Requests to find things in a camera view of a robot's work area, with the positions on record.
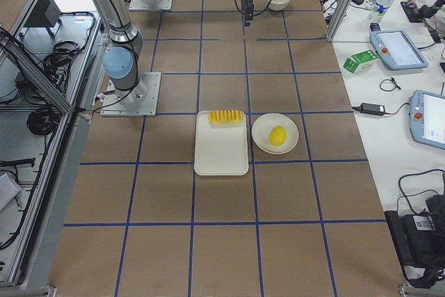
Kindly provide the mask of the ridged bread loaf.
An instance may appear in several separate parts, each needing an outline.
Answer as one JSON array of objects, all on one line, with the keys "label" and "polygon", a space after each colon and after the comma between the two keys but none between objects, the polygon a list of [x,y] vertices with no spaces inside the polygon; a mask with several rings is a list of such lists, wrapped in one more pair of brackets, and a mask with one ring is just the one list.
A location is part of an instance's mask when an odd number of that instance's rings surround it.
[{"label": "ridged bread loaf", "polygon": [[243,115],[242,111],[236,109],[210,111],[208,121],[215,126],[235,125],[243,120]]}]

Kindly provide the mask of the cream round plate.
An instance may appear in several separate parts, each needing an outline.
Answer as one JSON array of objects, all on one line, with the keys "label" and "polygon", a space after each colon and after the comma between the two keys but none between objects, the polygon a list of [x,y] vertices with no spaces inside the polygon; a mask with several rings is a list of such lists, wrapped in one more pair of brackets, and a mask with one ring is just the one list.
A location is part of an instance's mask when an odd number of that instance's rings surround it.
[{"label": "cream round plate", "polygon": [[287,116],[267,113],[258,117],[252,126],[255,144],[270,154],[285,154],[298,143],[299,131]]}]

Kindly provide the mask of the green white carton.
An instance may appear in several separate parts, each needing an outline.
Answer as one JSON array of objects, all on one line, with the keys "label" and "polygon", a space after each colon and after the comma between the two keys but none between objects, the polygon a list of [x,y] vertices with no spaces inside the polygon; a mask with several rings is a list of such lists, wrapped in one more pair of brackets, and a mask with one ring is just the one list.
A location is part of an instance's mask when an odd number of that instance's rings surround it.
[{"label": "green white carton", "polygon": [[377,60],[378,55],[374,51],[368,49],[349,56],[345,60],[343,68],[350,73],[355,74],[370,69]]}]

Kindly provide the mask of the plastic water bottle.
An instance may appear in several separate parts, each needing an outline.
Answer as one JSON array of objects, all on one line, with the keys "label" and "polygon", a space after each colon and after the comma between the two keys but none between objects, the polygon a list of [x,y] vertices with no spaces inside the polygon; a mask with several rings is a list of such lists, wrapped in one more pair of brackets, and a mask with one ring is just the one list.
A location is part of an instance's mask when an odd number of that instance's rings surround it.
[{"label": "plastic water bottle", "polygon": [[394,0],[371,0],[371,9],[367,17],[370,23],[379,23],[391,7]]}]

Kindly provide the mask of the yellow lemon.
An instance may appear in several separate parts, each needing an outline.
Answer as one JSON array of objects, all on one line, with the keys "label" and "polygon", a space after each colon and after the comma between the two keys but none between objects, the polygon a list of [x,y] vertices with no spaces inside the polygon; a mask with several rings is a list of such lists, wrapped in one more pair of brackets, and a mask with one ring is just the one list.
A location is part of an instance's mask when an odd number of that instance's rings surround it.
[{"label": "yellow lemon", "polygon": [[274,146],[281,146],[286,140],[286,129],[282,126],[274,127],[269,134],[269,142]]}]

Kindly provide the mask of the white rectangular tray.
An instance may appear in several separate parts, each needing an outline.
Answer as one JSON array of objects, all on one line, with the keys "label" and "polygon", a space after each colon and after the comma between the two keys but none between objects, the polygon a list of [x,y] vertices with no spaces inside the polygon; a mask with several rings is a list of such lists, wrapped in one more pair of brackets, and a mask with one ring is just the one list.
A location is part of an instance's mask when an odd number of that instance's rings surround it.
[{"label": "white rectangular tray", "polygon": [[201,176],[244,175],[248,171],[246,116],[235,125],[215,126],[208,121],[210,111],[200,111],[196,119],[194,170]]}]

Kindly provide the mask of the upper teach pendant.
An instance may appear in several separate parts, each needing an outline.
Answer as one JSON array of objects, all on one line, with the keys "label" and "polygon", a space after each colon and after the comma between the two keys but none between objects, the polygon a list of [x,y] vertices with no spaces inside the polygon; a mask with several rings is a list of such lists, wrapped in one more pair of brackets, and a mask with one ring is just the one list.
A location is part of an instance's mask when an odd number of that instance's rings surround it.
[{"label": "upper teach pendant", "polygon": [[408,34],[403,31],[372,31],[369,40],[382,62],[391,70],[423,69],[428,66]]}]

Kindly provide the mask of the teach pendant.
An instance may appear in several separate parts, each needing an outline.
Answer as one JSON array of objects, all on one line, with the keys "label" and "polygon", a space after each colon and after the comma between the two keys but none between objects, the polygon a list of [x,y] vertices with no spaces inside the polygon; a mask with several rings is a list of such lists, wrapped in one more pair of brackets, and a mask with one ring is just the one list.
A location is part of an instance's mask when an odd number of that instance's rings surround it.
[{"label": "teach pendant", "polygon": [[382,62],[391,70],[423,69],[428,66],[408,34],[403,31],[372,31],[369,40]]},{"label": "teach pendant", "polygon": [[444,96],[416,90],[410,99],[410,133],[418,143],[444,149]]}]

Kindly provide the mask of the black power adapter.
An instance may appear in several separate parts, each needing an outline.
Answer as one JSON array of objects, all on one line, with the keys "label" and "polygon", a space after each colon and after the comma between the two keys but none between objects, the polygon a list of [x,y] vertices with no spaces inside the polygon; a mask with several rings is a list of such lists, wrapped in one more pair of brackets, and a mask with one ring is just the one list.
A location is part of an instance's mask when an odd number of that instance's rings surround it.
[{"label": "black power adapter", "polygon": [[359,106],[353,106],[352,110],[367,115],[383,116],[386,114],[385,107],[380,104],[362,102]]}]

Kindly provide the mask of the lower teach pendant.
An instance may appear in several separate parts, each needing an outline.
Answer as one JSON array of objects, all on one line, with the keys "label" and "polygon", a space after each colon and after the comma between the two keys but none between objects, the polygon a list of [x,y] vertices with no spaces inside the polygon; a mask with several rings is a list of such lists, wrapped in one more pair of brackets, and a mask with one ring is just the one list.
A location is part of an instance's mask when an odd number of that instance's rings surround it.
[{"label": "lower teach pendant", "polygon": [[444,96],[416,90],[410,99],[410,133],[418,143],[444,149]]}]

